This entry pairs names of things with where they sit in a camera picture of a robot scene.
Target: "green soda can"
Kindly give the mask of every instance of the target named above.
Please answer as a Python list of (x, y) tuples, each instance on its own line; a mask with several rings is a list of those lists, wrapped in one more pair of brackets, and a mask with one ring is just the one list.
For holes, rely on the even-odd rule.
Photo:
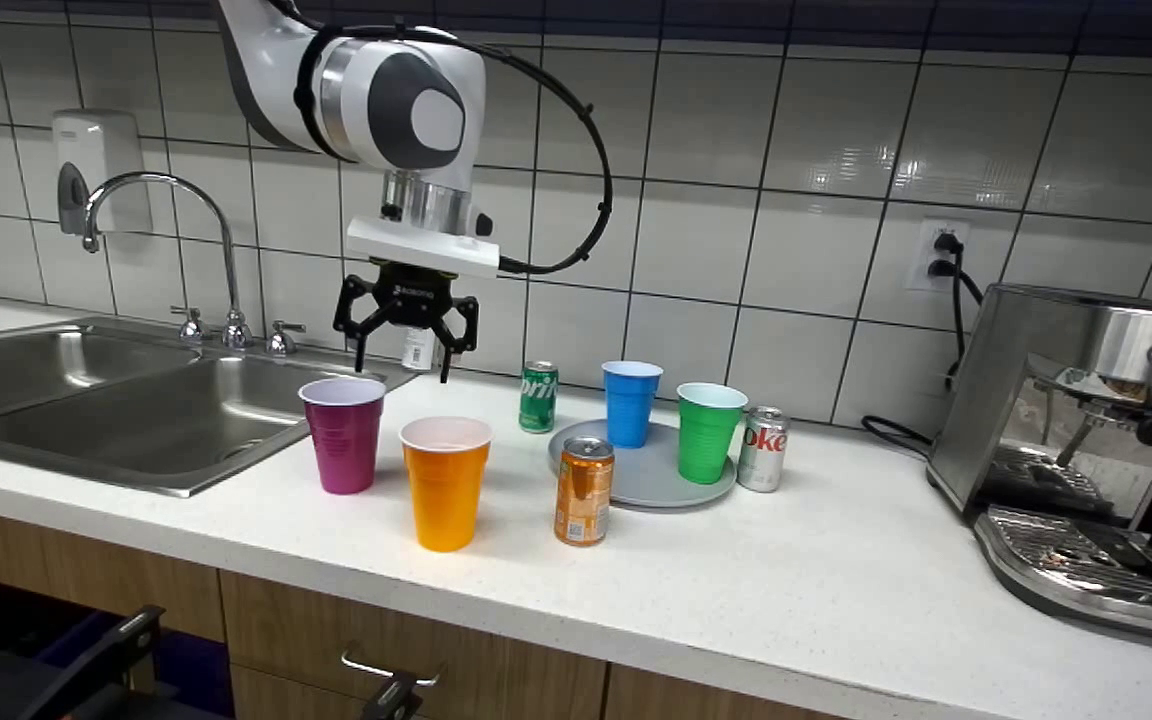
[(553, 359), (530, 359), (520, 391), (520, 428), (553, 430), (558, 399), (560, 399), (560, 368)]

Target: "pink plastic cup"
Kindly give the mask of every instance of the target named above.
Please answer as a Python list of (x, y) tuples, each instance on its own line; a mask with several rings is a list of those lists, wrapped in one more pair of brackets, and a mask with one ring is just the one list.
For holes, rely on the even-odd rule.
[(367, 377), (327, 377), (299, 385), (299, 403), (325, 491), (356, 496), (371, 488), (385, 385)]

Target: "plastic cup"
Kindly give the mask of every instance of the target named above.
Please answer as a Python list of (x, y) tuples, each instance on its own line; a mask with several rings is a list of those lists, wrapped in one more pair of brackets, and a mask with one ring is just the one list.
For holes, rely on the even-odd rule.
[(731, 430), (748, 403), (727, 385), (681, 385), (681, 475), (691, 483), (715, 483), (727, 470)]
[(643, 447), (653, 436), (653, 399), (660, 388), (660, 368), (642, 359), (606, 362), (606, 399), (609, 399), (609, 443)]
[(385, 385), (367, 377), (327, 377), (299, 385), (299, 403), (325, 491), (356, 496), (371, 488)]
[(458, 552), (471, 539), (493, 428), (467, 417), (425, 417), (404, 430), (417, 539), (432, 552)]

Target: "robotic arm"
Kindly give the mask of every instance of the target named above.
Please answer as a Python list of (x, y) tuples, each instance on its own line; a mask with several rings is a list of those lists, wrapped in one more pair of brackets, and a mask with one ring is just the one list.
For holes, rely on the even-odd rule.
[(453, 301), (458, 273), (526, 273), (482, 239), (471, 165), (484, 125), (484, 56), (437, 26), (316, 26), (290, 0), (222, 0), (232, 87), (250, 125), (299, 153), (385, 172), (377, 221), (350, 222), (350, 253), (381, 263), (381, 279), (350, 274), (334, 327), (356, 338), (356, 368), (381, 323), (428, 327), (453, 355), (475, 349), (475, 301)]

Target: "wooden cabinet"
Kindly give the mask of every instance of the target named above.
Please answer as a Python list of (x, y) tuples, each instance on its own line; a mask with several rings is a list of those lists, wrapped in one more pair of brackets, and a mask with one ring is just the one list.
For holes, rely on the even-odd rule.
[(117, 614), (161, 603), (170, 628), (225, 641), (222, 585), (201, 562), (0, 519), (0, 585)]
[(823, 720), (806, 707), (783, 707), (706, 682), (613, 666), (606, 720)]
[(606, 664), (595, 661), (250, 575), (225, 575), (222, 586), (242, 717), (299, 707), (325, 707), (325, 720), (356, 717), (385, 682), (342, 666), (344, 649), (381, 666), (442, 676), (442, 687), (425, 693), (432, 720), (602, 717)]

